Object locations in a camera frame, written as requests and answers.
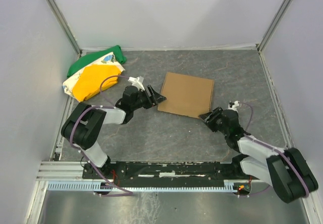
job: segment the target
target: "folded cloth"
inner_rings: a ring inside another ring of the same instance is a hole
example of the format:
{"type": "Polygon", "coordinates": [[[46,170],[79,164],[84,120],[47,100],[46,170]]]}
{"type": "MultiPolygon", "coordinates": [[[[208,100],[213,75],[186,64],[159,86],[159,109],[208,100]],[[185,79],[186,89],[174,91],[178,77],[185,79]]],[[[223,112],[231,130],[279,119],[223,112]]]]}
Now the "folded cloth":
{"type": "Polygon", "coordinates": [[[89,65],[93,61],[99,59],[100,57],[110,52],[113,52],[115,58],[120,64],[124,64],[127,61],[127,58],[122,54],[121,47],[119,45],[116,45],[103,51],[97,51],[97,52],[82,56],[78,61],[76,61],[70,66],[69,71],[67,73],[67,78],[71,77],[80,69],[84,68],[85,66],[89,65]]]}
{"type": "MultiPolygon", "coordinates": [[[[114,54],[110,52],[65,80],[64,92],[78,101],[88,100],[100,92],[100,85],[104,79],[112,75],[120,75],[124,70],[114,54]]],[[[102,90],[110,88],[117,82],[117,77],[106,80],[102,90]]]]}

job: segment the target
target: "concrete floor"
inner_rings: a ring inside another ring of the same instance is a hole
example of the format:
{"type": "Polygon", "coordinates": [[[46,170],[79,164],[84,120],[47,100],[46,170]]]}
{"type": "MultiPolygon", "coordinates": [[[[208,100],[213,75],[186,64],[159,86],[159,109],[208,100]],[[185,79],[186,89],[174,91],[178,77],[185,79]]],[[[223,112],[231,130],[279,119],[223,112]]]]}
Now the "concrete floor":
{"type": "MultiPolygon", "coordinates": [[[[226,108],[239,100],[254,107],[249,132],[274,146],[284,147],[283,135],[265,74],[256,50],[127,51],[124,75],[144,77],[160,92],[167,72],[214,79],[212,109],[226,108]]],[[[127,80],[104,92],[113,101],[121,98],[127,80]]],[[[89,104],[107,104],[97,95],[89,104]]],[[[238,109],[246,126],[250,109],[238,109]]],[[[221,133],[213,133],[203,122],[184,116],[139,109],[126,125],[104,125],[98,141],[112,160],[123,161],[230,161],[231,150],[221,133]]],[[[80,160],[80,154],[64,144],[61,160],[80,160]]]]}

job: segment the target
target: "white backdrop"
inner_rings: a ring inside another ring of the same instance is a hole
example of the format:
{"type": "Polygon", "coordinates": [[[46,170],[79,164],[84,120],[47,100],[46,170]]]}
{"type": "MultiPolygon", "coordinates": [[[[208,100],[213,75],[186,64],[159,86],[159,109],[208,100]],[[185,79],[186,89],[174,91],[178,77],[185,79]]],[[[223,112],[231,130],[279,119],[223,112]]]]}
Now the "white backdrop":
{"type": "Polygon", "coordinates": [[[21,224],[48,160],[76,60],[46,0],[0,0],[0,223],[21,224]]]}
{"type": "Polygon", "coordinates": [[[82,49],[259,43],[283,0],[56,0],[82,49]]]}
{"type": "Polygon", "coordinates": [[[323,0],[293,0],[264,50],[293,141],[323,203],[323,0]]]}

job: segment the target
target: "brown cardboard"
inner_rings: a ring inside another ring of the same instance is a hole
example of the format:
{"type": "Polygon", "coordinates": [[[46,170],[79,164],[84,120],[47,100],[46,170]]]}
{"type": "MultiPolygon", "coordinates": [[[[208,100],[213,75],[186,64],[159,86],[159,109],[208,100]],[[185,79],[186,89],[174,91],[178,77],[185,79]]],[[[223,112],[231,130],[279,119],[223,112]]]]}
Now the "brown cardboard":
{"type": "Polygon", "coordinates": [[[158,110],[198,118],[210,111],[214,80],[167,72],[158,110]]]}

